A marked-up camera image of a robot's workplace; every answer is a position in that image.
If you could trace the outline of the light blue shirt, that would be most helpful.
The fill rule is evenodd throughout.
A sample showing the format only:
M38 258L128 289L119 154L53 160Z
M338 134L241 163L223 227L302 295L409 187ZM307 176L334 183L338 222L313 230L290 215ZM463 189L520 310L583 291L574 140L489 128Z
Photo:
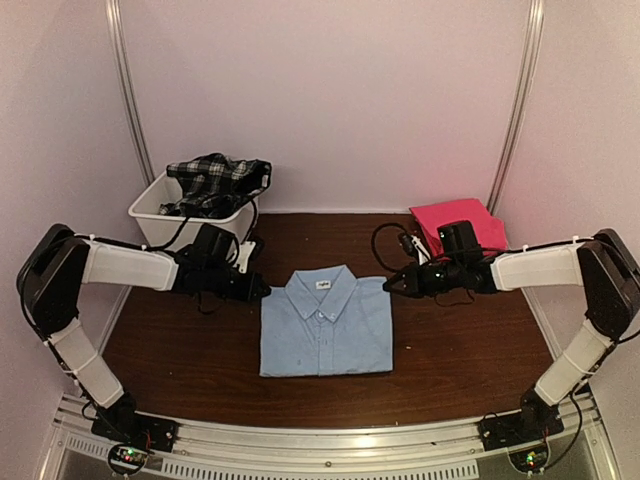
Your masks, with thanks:
M264 378L341 376L393 370L391 296L383 276L345 265L297 270L260 306Z

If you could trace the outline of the pink trousers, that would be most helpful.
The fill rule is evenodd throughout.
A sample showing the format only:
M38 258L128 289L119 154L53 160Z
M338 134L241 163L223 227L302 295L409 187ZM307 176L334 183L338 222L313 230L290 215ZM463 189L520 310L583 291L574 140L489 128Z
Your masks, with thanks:
M507 249L505 227L477 198L410 207L431 258L453 253L460 260Z

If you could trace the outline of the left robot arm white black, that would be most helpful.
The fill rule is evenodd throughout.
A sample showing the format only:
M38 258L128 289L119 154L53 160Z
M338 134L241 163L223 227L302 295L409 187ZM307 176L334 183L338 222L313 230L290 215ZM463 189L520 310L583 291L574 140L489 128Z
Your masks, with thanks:
M16 290L25 320L97 410L107 412L106 429L121 443L133 444L143 436L144 424L130 411L129 393L84 330L78 308L83 287L114 285L259 301L271 293L262 275L249 268L259 247L209 224L178 250L170 244L134 245L82 235L55 224L19 270Z

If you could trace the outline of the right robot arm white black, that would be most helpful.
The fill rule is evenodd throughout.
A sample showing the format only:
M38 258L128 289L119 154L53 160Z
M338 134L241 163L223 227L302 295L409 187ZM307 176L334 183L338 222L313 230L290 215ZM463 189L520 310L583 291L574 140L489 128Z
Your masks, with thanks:
M481 245L469 223L440 231L442 253L394 271L385 291L407 298L436 298L462 289L477 295L551 291L582 306L576 331L551 366L522 395L512 430L535 440L551 424L558 405L579 390L622 343L639 313L639 265L613 229L587 237L499 249Z

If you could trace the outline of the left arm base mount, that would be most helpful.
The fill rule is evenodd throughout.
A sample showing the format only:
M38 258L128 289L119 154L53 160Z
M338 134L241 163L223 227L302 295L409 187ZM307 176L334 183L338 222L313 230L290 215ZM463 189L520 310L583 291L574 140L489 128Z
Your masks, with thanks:
M174 420L141 414L131 399L109 408L93 405L91 433L114 442L106 454L109 468L129 478L140 473L156 453L171 453L178 431Z

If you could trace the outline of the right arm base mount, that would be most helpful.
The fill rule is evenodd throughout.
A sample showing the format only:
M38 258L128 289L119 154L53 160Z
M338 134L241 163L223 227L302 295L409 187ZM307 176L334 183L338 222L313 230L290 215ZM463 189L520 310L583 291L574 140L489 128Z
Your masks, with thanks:
M518 411L489 412L477 423L477 430L485 451L505 449L511 466L531 477L551 466L550 436L562 433L564 424L557 405L526 394Z

